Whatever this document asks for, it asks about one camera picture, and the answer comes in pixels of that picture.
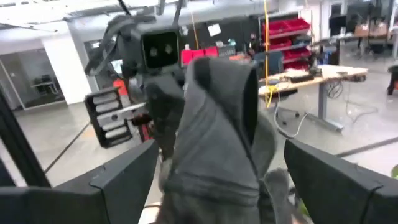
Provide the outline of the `blue-grey office chair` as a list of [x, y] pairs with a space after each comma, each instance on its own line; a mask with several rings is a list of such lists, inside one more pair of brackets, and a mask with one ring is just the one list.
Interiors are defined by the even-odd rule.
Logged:
[[[257, 77], [259, 79], [259, 87], [262, 87], [265, 85], [265, 81], [262, 81], [262, 79], [265, 79], [265, 76], [266, 76], [266, 74], [265, 74], [266, 57], [268, 59], [268, 69], [267, 69], [268, 76], [276, 75], [276, 74], [284, 72], [283, 53], [281, 51], [271, 52], [268, 54], [266, 54], [265, 52], [260, 52], [260, 53], [254, 54], [252, 61], [254, 63], [254, 67], [256, 69]], [[282, 125], [287, 124], [287, 122], [284, 118], [284, 113], [292, 114], [296, 118], [300, 117], [300, 113], [298, 111], [279, 107], [279, 112], [276, 113], [275, 115], [276, 115], [277, 121], [282, 123]]]

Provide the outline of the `brown cardboard box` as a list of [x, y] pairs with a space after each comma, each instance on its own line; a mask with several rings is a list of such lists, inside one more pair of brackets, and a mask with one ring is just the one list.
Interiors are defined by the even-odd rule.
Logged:
[[383, 37], [389, 35], [385, 23], [376, 25], [358, 24], [354, 30], [355, 37]]

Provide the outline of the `shelf with red bins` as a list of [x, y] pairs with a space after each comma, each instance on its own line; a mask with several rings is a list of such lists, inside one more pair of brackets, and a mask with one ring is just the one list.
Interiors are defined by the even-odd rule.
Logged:
[[268, 43], [266, 52], [282, 54], [285, 69], [308, 70], [305, 62], [311, 55], [311, 25], [302, 18], [282, 19], [262, 24], [262, 36]]

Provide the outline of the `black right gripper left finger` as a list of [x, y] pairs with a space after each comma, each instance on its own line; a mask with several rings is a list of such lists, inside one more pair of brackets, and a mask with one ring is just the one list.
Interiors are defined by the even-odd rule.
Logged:
[[0, 224], [138, 224], [158, 153], [149, 140], [53, 188], [0, 187]]

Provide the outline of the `wooden office desk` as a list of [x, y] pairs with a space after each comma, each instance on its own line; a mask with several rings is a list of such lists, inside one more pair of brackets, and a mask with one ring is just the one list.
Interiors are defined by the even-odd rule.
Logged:
[[327, 127], [330, 130], [341, 132], [343, 126], [341, 124], [327, 120], [327, 95], [326, 95], [326, 84], [332, 81], [338, 80], [349, 80], [353, 77], [362, 78], [368, 74], [367, 68], [359, 67], [347, 67], [340, 65], [319, 65], [317, 68], [321, 70], [321, 74], [316, 75], [313, 80], [307, 80], [304, 82], [292, 83], [291, 78], [301, 78], [304, 75], [308, 75], [308, 71], [288, 69], [286, 72], [271, 75], [267, 79], [271, 81], [278, 81], [277, 84], [265, 85], [259, 88], [260, 96], [271, 96], [274, 93], [282, 93], [284, 91], [290, 91], [294, 89], [303, 88], [310, 85], [318, 85], [318, 114], [307, 114], [306, 118], [318, 122], [320, 125]]

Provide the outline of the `black frame post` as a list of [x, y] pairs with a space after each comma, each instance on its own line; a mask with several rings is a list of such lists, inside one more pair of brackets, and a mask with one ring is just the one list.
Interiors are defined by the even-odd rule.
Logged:
[[51, 187], [1, 90], [0, 138], [28, 186]]

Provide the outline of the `dark grey baseball cap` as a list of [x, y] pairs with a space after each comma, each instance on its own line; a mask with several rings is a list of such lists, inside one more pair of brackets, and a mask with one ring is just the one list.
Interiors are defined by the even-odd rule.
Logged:
[[155, 224], [293, 224], [287, 173], [269, 170], [276, 132], [258, 102], [253, 64], [189, 64]]

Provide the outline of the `white wall paper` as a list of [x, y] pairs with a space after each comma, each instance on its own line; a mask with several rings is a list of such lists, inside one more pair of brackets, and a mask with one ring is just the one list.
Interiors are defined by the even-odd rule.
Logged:
[[221, 28], [219, 24], [212, 24], [207, 26], [210, 37], [216, 36], [221, 33]]

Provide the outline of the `small black monitor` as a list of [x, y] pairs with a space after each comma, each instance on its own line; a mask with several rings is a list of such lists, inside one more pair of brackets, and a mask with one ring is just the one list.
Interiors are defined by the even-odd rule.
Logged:
[[343, 27], [346, 27], [346, 15], [335, 15], [329, 18], [331, 36], [340, 35]]

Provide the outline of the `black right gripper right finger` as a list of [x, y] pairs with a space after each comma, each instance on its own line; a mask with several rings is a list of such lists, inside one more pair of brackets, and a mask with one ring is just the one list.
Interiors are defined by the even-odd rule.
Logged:
[[314, 224], [398, 224], [398, 180], [295, 139], [284, 160]]

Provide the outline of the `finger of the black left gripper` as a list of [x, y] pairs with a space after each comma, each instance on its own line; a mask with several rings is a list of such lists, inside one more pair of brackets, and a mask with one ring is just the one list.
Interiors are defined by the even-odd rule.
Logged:
[[144, 93], [146, 108], [153, 120], [152, 135], [162, 151], [162, 157], [170, 159], [185, 104], [183, 88], [173, 76], [161, 75], [145, 81]]

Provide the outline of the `black desk keyboard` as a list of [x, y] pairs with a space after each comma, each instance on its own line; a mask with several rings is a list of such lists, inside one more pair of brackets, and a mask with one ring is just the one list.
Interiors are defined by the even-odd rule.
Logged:
[[314, 80], [314, 75], [298, 75], [298, 76], [290, 76], [289, 80], [291, 83], [301, 83], [301, 82], [308, 82]]

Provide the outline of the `red storage boxes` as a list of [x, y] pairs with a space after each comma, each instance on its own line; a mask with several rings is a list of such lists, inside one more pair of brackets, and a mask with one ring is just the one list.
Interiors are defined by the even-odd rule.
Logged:
[[181, 51], [181, 61], [182, 65], [188, 65], [192, 60], [202, 57], [218, 57], [217, 47], [208, 47], [199, 50], [182, 50]]

